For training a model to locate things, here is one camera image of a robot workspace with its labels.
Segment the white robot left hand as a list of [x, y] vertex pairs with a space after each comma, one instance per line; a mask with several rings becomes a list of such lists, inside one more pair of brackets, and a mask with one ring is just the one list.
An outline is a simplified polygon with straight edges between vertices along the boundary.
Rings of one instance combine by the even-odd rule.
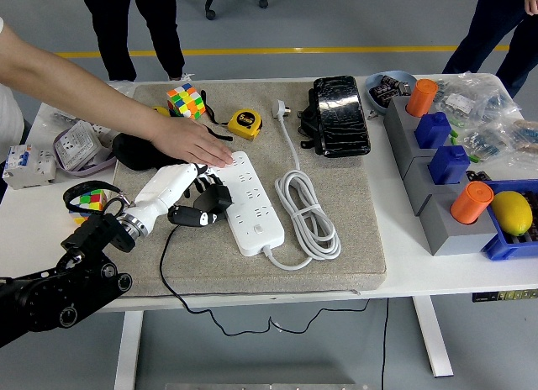
[[[177, 201], [191, 185], [201, 195], [192, 207], [178, 205]], [[123, 218], [147, 236], [156, 219], [164, 214], [173, 224], [203, 227], [223, 219], [231, 204], [229, 189], [210, 167], [193, 163], [164, 166], [140, 191], [134, 206], [125, 211]]]

